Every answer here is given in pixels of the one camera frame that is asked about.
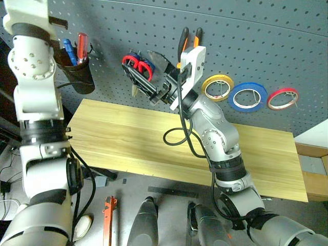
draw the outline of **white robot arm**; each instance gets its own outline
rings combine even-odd
[[[4,27],[14,43],[8,63],[18,81],[14,99],[23,139],[23,185],[30,204],[15,216],[0,245],[68,245],[71,197],[82,188],[83,177],[79,162],[68,157],[69,129],[54,84],[50,40],[56,34],[48,3],[5,0],[5,7]]]

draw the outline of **yellow tape roll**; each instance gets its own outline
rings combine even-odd
[[[209,93],[207,93],[207,88],[212,83],[225,83],[228,86],[228,90],[224,92],[222,95],[212,96]],[[216,74],[207,78],[204,81],[203,85],[201,86],[201,92],[205,94],[212,101],[222,101],[228,97],[232,88],[234,88],[234,82],[229,76],[224,74]]]

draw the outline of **tape roll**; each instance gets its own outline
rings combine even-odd
[[[273,106],[271,104],[271,101],[278,95],[282,94],[282,93],[286,93],[286,94],[290,94],[292,96],[292,100],[284,105],[280,105],[280,106]],[[280,90],[275,91],[274,93],[272,93],[269,97],[268,97],[268,107],[272,110],[283,110],[286,108],[289,108],[290,106],[294,105],[299,99],[299,93],[296,89],[294,88],[283,88]]]
[[[253,93],[257,93],[259,96],[259,100],[256,101],[256,103],[246,106],[246,105],[241,105],[236,101],[236,95],[239,92],[242,91],[253,91]],[[248,82],[248,83],[242,83],[237,85],[230,93],[229,98],[228,98],[228,103],[229,105],[237,111],[240,112],[254,112],[259,110],[265,105],[265,102],[267,101],[268,98],[268,93],[266,92],[266,89],[264,86],[254,83],[254,82]]]
[[[228,86],[228,89],[222,95],[217,95],[217,96],[210,95],[207,92],[207,89],[213,83],[224,83]],[[216,75],[213,75],[213,76],[207,78],[204,81],[204,83],[201,86],[201,92],[203,94],[205,94],[212,101],[222,101],[228,97],[230,91],[233,88],[234,88],[234,82],[229,76],[224,75],[224,74],[216,74]]]

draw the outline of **white cable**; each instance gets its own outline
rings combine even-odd
[[[21,203],[18,200],[14,200],[14,199],[6,199],[6,200],[0,200],[1,201],[13,201],[14,203],[17,204],[17,206],[19,207],[21,205]]]

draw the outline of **blue tape roll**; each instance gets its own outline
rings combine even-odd
[[[234,99],[236,94],[243,90],[254,90],[260,95],[260,101],[257,104],[251,106],[243,106],[236,102]],[[254,83],[254,82],[247,82],[242,83],[234,87],[234,89],[230,92],[228,97],[228,103],[230,106],[237,111],[240,112],[254,112],[259,110],[260,108],[264,107],[268,98],[268,93],[264,86]]]

